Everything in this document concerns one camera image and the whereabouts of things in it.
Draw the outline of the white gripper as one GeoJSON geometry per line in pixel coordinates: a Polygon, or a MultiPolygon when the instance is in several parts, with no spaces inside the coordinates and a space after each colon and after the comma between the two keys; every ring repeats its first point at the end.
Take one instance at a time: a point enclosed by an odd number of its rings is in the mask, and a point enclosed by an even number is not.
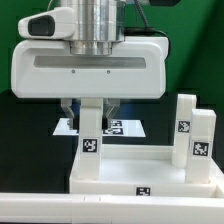
{"type": "Polygon", "coordinates": [[[66,41],[26,40],[13,53],[11,88],[19,98],[62,98],[71,130],[79,129],[79,116],[68,98],[105,98],[102,128],[110,129],[119,99],[164,94],[167,56],[165,37],[128,37],[109,56],[73,55],[66,41]]]}

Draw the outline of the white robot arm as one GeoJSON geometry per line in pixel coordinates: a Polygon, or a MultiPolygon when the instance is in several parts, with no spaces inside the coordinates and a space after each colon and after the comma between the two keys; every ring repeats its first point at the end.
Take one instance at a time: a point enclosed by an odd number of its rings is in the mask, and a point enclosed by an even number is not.
{"type": "Polygon", "coordinates": [[[18,23],[11,88],[20,98],[59,98],[79,129],[109,126],[122,99],[158,99],[166,89],[166,33],[124,25],[125,5],[181,0],[59,0],[18,23]]]}

